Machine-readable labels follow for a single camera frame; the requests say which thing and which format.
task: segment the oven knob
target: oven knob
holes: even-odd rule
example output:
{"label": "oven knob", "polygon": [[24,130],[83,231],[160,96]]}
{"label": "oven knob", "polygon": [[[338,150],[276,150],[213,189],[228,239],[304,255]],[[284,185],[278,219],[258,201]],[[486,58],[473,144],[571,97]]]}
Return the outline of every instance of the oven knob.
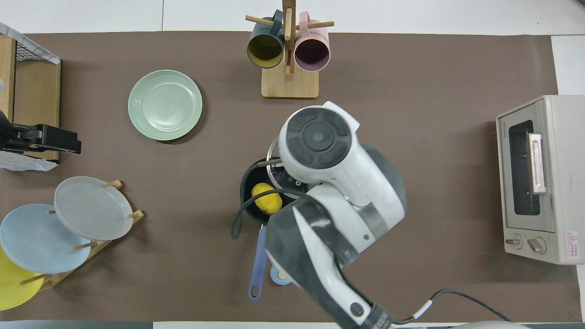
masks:
{"label": "oven knob", "polygon": [[522,249],[522,237],[519,234],[514,234],[511,239],[506,239],[505,243],[515,246],[516,249]]}
{"label": "oven knob", "polygon": [[530,249],[534,251],[534,253],[543,254],[546,252],[546,242],[543,238],[538,237],[536,239],[528,239],[527,240]]}

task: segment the oven door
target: oven door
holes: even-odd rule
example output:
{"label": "oven door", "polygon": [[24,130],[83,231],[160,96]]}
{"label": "oven door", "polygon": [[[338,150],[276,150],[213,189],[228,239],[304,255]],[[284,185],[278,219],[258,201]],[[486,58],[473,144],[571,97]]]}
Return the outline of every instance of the oven door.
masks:
{"label": "oven door", "polygon": [[545,102],[509,113],[498,124],[506,226],[554,232]]}

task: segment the lemon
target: lemon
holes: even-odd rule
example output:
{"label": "lemon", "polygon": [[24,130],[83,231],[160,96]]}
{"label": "lemon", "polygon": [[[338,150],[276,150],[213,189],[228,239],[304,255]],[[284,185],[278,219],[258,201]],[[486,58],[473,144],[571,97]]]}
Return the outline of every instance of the lemon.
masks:
{"label": "lemon", "polygon": [[[270,190],[274,190],[274,187],[272,187],[270,184],[258,183],[252,188],[252,197]],[[267,215],[272,215],[283,207],[283,199],[280,198],[278,193],[263,196],[254,201],[254,203],[263,213]]]}

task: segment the oven window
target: oven window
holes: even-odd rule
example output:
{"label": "oven window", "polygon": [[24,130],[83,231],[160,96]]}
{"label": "oven window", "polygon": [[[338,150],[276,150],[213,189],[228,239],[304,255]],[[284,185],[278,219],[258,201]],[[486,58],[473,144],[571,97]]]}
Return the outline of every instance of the oven window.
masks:
{"label": "oven window", "polygon": [[532,120],[512,126],[508,131],[514,212],[518,215],[536,216],[541,213],[538,195],[531,193],[532,172],[528,153],[528,134],[533,132]]}

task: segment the brown table surface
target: brown table surface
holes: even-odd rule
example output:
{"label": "brown table surface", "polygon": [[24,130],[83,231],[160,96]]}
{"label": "brown table surface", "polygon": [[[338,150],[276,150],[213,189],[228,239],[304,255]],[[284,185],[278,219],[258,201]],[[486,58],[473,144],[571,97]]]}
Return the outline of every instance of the brown table surface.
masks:
{"label": "brown table surface", "polygon": [[[259,225],[229,227],[242,174],[296,109],[332,100],[361,122],[358,136],[395,165],[406,217],[346,273],[372,300],[406,318],[438,289],[467,292],[515,321],[580,321],[574,266],[503,249],[495,116],[556,94],[547,36],[332,33],[317,100],[267,100],[246,32],[31,35],[63,60],[61,126],[82,154],[49,172],[0,171],[0,215],[53,201],[72,176],[124,181],[146,218],[54,289],[4,320],[331,321],[300,289],[267,277],[248,301]],[[203,94],[201,120],[169,143],[141,135],[127,101],[145,74],[169,68]],[[419,320],[492,320],[440,297]]]}

